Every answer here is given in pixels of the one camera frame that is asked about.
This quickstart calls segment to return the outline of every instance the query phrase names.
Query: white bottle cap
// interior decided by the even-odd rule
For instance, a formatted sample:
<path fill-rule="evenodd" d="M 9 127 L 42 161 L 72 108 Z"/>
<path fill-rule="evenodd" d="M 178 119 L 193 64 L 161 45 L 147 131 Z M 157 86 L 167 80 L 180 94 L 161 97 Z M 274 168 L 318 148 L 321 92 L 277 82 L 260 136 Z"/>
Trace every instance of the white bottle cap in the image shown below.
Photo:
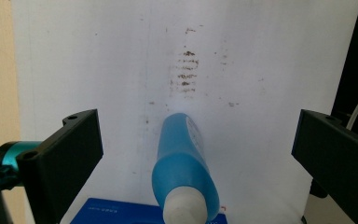
<path fill-rule="evenodd" d="M 165 198 L 163 217 L 165 224 L 205 224 L 205 198 L 191 187 L 173 189 Z"/>

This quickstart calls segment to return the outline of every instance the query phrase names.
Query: screw hole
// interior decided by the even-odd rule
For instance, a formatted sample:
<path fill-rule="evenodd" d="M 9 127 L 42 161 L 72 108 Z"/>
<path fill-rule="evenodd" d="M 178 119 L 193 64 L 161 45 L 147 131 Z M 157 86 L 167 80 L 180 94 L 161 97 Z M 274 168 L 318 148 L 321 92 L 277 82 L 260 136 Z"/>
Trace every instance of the screw hole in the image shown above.
<path fill-rule="evenodd" d="M 329 120 L 336 120 L 335 118 L 331 117 L 331 116 L 327 116 L 326 119 L 329 119 Z"/>
<path fill-rule="evenodd" d="M 31 152 L 26 153 L 22 158 L 25 160 L 30 160 L 35 156 L 37 156 L 37 151 L 31 151 Z"/>

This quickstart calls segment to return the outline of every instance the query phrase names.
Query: brown spot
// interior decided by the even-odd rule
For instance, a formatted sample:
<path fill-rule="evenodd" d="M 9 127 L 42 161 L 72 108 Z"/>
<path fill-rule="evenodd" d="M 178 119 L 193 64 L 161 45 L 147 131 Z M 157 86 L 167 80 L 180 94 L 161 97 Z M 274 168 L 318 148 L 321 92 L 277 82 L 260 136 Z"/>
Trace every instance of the brown spot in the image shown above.
<path fill-rule="evenodd" d="M 187 28 L 187 30 L 186 30 L 186 34 L 188 34 L 188 32 L 196 32 L 196 31 L 195 31 L 195 30 L 193 30 L 193 29 Z"/>
<path fill-rule="evenodd" d="M 194 67 L 190 67 L 190 66 L 183 66 L 182 69 L 185 69 L 185 70 L 193 70 Z"/>
<path fill-rule="evenodd" d="M 197 75 L 185 75 L 185 74 L 182 74 L 182 75 L 179 75 L 178 77 L 179 78 L 182 78 L 182 79 L 188 79 L 188 78 L 192 78 L 192 77 L 196 77 Z"/>
<path fill-rule="evenodd" d="M 183 60 L 184 63 L 196 63 L 197 65 L 199 65 L 199 60 Z"/>
<path fill-rule="evenodd" d="M 185 53 L 183 53 L 185 56 L 194 56 L 196 55 L 195 53 L 191 52 L 191 51 L 186 51 Z"/>
<path fill-rule="evenodd" d="M 196 91 L 196 89 L 185 88 L 181 90 L 181 92 L 189 92 L 189 91 Z"/>

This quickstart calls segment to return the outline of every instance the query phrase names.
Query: blue bottle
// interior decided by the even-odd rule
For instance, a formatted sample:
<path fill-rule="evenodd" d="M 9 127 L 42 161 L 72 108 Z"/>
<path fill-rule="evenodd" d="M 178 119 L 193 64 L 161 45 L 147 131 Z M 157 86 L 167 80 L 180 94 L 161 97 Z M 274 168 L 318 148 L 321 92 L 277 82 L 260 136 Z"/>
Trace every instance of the blue bottle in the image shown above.
<path fill-rule="evenodd" d="M 152 185 L 166 224 L 204 224 L 219 211 L 219 196 L 203 159 L 202 140 L 186 114 L 164 120 Z"/>

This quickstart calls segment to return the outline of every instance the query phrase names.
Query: stain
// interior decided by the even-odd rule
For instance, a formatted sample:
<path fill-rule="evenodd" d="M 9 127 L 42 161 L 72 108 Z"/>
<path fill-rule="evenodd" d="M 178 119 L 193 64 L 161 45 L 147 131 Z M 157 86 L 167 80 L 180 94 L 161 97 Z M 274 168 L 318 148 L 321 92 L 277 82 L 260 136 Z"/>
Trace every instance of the stain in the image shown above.
<path fill-rule="evenodd" d="M 190 91 L 196 91 L 196 89 L 194 89 L 194 88 L 184 88 L 184 89 L 182 89 L 181 90 L 181 92 L 190 92 Z"/>
<path fill-rule="evenodd" d="M 231 107 L 233 107 L 233 106 L 235 106 L 235 105 L 239 105 L 239 104 L 240 104 L 240 103 L 231 103 L 231 102 L 228 103 L 228 105 L 231 106 Z"/>
<path fill-rule="evenodd" d="M 178 62 L 179 63 L 195 63 L 196 65 L 199 65 L 199 60 L 194 60 L 194 59 L 192 59 L 192 60 L 186 60 L 186 59 L 181 60 L 181 59 L 179 59 Z"/>
<path fill-rule="evenodd" d="M 195 30 L 191 29 L 191 28 L 187 28 L 186 30 L 186 34 L 190 33 L 190 32 L 196 32 Z"/>
<path fill-rule="evenodd" d="M 185 56 L 194 56 L 196 55 L 195 53 L 191 52 L 191 51 L 186 51 L 185 53 L 183 53 Z"/>
<path fill-rule="evenodd" d="M 182 74 L 182 75 L 179 75 L 178 77 L 182 78 L 182 79 L 188 79 L 188 78 L 192 78 L 192 77 L 196 77 L 196 76 L 197 75 L 193 75 L 193 74 L 190 74 L 190 75 Z"/>
<path fill-rule="evenodd" d="M 182 69 L 184 70 L 193 70 L 194 67 L 190 67 L 190 66 L 182 66 Z"/>

